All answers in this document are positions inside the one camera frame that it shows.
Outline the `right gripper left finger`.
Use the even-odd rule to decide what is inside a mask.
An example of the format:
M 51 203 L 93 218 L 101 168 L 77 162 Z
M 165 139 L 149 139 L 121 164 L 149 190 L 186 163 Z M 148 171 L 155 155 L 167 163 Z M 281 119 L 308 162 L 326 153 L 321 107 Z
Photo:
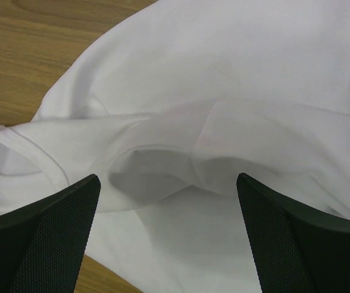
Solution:
M 0 215 L 0 292 L 73 292 L 101 184 L 89 175 Z

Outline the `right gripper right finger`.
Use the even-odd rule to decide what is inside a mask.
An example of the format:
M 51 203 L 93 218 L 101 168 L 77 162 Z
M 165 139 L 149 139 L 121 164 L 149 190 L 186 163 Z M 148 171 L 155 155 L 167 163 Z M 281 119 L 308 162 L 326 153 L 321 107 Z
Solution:
M 236 185 L 262 292 L 350 292 L 350 220 L 245 173 Z

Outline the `white t shirt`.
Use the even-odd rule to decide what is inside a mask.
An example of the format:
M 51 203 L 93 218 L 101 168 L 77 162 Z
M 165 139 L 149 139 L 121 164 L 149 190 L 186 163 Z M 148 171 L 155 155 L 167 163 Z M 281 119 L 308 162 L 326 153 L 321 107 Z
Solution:
M 350 1 L 158 1 L 0 126 L 0 215 L 89 174 L 86 254 L 144 292 L 259 292 L 240 173 L 350 219 Z

